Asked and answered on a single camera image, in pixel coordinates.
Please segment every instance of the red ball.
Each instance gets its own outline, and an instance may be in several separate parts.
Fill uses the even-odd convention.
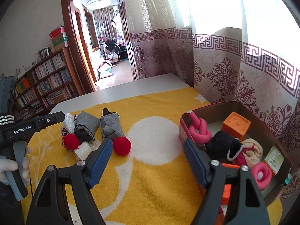
[[[118,137],[113,142],[113,150],[119,156],[126,156],[131,149],[131,143],[126,137]]]
[[[75,150],[80,145],[79,139],[75,134],[69,133],[63,139],[63,146],[67,150]]]

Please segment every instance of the pink knotted toy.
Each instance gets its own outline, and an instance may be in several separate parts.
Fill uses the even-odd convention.
[[[207,123],[204,119],[198,118],[193,111],[188,111],[188,116],[192,121],[189,127],[190,134],[196,144],[206,144],[212,138],[211,132],[207,129]]]
[[[257,163],[251,173],[258,185],[260,191],[264,190],[272,179],[272,171],[264,162]]]

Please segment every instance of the gray handle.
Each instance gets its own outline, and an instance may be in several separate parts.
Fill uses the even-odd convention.
[[[25,187],[27,187],[27,182],[23,178],[22,172],[23,172],[23,159],[24,159],[24,156],[25,156],[26,145],[27,145],[27,143],[25,141],[16,141],[16,142],[13,143],[13,152],[14,152],[14,155],[15,155],[15,160],[18,164],[18,171],[19,171],[19,174],[22,178],[22,181],[23,181],[23,184],[24,184]],[[28,192],[27,192],[27,194],[25,194],[24,191],[21,192],[19,190],[18,185],[17,185],[17,183],[14,179],[13,172],[6,171],[5,175],[6,175],[6,178],[7,178],[8,182],[11,186],[11,189],[13,190],[13,192],[15,194],[16,200],[22,200],[23,198],[25,198],[27,196]]]

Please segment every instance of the tiled floor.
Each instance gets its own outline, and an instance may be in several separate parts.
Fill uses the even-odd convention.
[[[117,86],[127,82],[133,81],[130,62],[128,60],[122,60],[119,63],[113,63],[117,65],[113,67],[113,75],[104,79],[100,79],[96,82],[97,90],[106,89],[108,87]]]

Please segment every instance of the yellow blanket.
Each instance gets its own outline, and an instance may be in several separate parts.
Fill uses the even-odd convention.
[[[128,156],[113,152],[100,183],[91,191],[107,225],[188,225],[192,222],[202,198],[178,138],[179,119],[187,110],[207,104],[196,90],[184,88],[85,109],[98,118],[105,107],[119,113],[123,131],[132,143]],[[33,191],[48,165],[61,168],[76,163],[73,151],[62,146],[61,125],[34,134],[29,143],[33,149],[30,155]],[[101,128],[95,137],[101,142]],[[66,191],[72,219],[78,221],[70,185],[66,185]],[[31,199],[28,195],[22,202],[25,217]],[[278,224],[282,214],[279,200],[272,204],[269,213],[272,224]]]

